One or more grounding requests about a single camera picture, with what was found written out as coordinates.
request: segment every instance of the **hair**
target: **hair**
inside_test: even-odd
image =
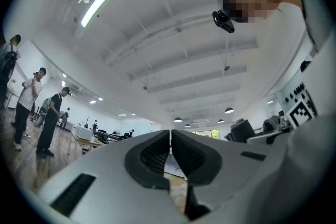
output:
[[[300,69],[301,69],[301,73],[305,71],[305,69],[307,68],[307,64],[311,63],[311,61],[303,61]]]
[[[64,88],[62,89],[62,91],[67,92],[67,94],[70,93],[70,89],[69,89],[69,87],[64,87]]]
[[[44,67],[41,67],[41,68],[40,68],[40,71],[42,71],[42,72],[44,73],[44,75],[47,74],[47,69],[45,69]]]
[[[19,44],[21,42],[21,36],[15,35],[14,37],[10,39],[10,43],[12,43],[13,41],[16,41],[16,43]]]

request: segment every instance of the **sneaker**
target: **sneaker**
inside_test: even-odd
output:
[[[26,133],[23,134],[23,137],[25,137],[25,138],[31,138],[31,136],[29,134],[26,134]]]
[[[16,147],[16,149],[17,149],[18,151],[21,151],[21,150],[22,150],[21,145],[20,145],[20,144],[16,144],[15,141],[14,141],[14,145],[15,145],[15,147]]]
[[[36,157],[41,158],[41,159],[45,159],[45,158],[47,158],[47,155],[44,154],[44,152],[36,151]]]
[[[54,153],[52,153],[50,150],[44,150],[44,154],[50,157],[54,157]]]

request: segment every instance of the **white shoe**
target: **white shoe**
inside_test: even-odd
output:
[[[21,145],[20,145],[20,144],[16,144],[15,141],[14,141],[14,145],[15,145],[15,147],[16,147],[16,149],[17,149],[18,151],[21,151],[21,150],[22,150]]]
[[[31,136],[29,134],[26,134],[26,133],[23,134],[23,137],[25,137],[25,138],[31,138]]]

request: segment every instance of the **wooden floor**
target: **wooden floor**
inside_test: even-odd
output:
[[[14,146],[15,128],[10,123],[14,121],[13,114],[13,110],[8,110],[0,124],[2,157],[17,184],[36,193],[51,176],[82,156],[82,148],[77,146],[75,151],[75,142],[72,141],[68,155],[71,133],[56,127],[50,146],[50,151],[55,154],[55,157],[36,158],[36,145],[42,128],[35,128],[34,123],[28,119],[27,133],[31,135],[31,138],[22,138],[22,151],[19,152]]]

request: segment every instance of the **black camera device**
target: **black camera device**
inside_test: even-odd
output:
[[[233,33],[235,31],[235,27],[229,16],[225,14],[222,10],[212,12],[212,17],[215,21],[215,24],[224,29],[229,33]]]

